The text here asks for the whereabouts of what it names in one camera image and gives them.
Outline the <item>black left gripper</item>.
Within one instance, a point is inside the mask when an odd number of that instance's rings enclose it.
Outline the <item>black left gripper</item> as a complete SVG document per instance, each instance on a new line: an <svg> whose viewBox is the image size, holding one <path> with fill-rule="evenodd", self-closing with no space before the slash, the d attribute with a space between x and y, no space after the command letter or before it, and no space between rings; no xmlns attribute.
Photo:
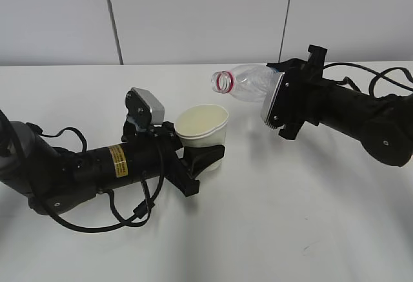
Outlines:
<svg viewBox="0 0 413 282"><path fill-rule="evenodd" d="M139 131L127 121L123 125L121 140L128 173L134 181L164 175L186 197L199 192L199 181L195 178L204 171L217 169L225 154L223 145L186 146L183 160L178 158L176 152L183 145L174 124L169 121L150 126L145 131Z"/></svg>

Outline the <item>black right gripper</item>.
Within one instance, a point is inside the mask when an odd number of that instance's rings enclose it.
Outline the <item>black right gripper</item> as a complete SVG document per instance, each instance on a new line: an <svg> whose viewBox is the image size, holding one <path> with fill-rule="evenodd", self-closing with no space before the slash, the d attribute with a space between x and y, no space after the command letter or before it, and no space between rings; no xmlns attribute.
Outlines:
<svg viewBox="0 0 413 282"><path fill-rule="evenodd" d="M327 49L321 46L310 45L309 57L306 61L298 58L289 59L280 63L268 63L267 66L280 72L290 72L290 93L292 113L287 122L279 127L279 135L287 140L295 140L305 122L303 113L306 95L310 92L309 84L313 80L322 78Z"/></svg>

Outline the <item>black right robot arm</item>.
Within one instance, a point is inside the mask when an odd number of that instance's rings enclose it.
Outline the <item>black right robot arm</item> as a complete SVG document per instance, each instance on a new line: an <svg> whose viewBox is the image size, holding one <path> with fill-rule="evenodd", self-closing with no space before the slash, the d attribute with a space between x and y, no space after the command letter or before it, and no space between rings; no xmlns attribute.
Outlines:
<svg viewBox="0 0 413 282"><path fill-rule="evenodd" d="M389 94L377 97L374 88L380 79L405 90L412 89L388 77L393 69L371 71L374 77L364 94L349 78L326 79L327 49L310 45L306 61L298 58L270 63L280 72L267 93L261 117L294 140L304 123L323 124L357 141L380 163L402 167L412 157L412 96Z"/></svg>

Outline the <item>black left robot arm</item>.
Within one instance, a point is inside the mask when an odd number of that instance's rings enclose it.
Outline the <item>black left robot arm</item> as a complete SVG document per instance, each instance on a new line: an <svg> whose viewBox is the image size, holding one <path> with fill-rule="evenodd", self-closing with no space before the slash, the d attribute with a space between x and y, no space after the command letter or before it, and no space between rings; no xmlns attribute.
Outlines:
<svg viewBox="0 0 413 282"><path fill-rule="evenodd" d="M121 142L72 152L52 147L41 128L1 116L1 182L25 196L30 208L45 215L44 199L56 214L65 213L105 190L164 176L184 196L199 192L200 173L220 161L223 145L185 146L174 125L125 121Z"/></svg>

